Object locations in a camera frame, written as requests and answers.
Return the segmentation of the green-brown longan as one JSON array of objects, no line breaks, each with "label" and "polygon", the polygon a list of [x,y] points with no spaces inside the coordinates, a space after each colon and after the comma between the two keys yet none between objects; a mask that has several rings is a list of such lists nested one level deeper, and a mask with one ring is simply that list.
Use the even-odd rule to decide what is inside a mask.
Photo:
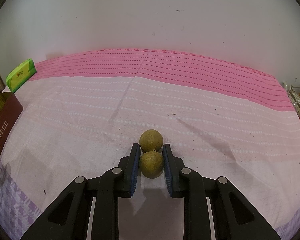
[{"label": "green-brown longan", "polygon": [[163,156],[156,151],[146,152],[140,157],[139,167],[147,178],[157,178],[164,168]]},{"label": "green-brown longan", "polygon": [[151,151],[159,151],[163,146],[162,135],[154,129],[146,130],[139,139],[139,144],[144,153]]}]

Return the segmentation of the pink and purple tablecloth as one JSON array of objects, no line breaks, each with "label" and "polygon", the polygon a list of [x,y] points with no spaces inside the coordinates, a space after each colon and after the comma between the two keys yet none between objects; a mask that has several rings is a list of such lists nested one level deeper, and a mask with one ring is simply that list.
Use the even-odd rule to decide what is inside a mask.
[{"label": "pink and purple tablecloth", "polygon": [[204,56],[102,50],[36,64],[0,160],[0,224],[20,239],[77,176],[116,166],[148,129],[227,177],[282,239],[300,229],[300,120],[275,77]]}]

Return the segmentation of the gold toffee tin box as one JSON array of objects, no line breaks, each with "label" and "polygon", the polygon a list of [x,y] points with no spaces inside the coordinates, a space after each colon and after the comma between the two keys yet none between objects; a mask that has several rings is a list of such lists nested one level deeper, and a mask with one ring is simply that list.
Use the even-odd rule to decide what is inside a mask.
[{"label": "gold toffee tin box", "polygon": [[22,111],[23,106],[12,92],[0,94],[0,156],[10,131]]}]

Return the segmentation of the green tissue pack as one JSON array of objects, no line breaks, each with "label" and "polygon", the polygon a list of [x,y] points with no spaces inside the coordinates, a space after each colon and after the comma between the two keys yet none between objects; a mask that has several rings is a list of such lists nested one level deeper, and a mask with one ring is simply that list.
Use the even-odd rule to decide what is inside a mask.
[{"label": "green tissue pack", "polygon": [[33,59],[27,59],[19,64],[6,77],[6,84],[12,93],[15,93],[37,70]]}]

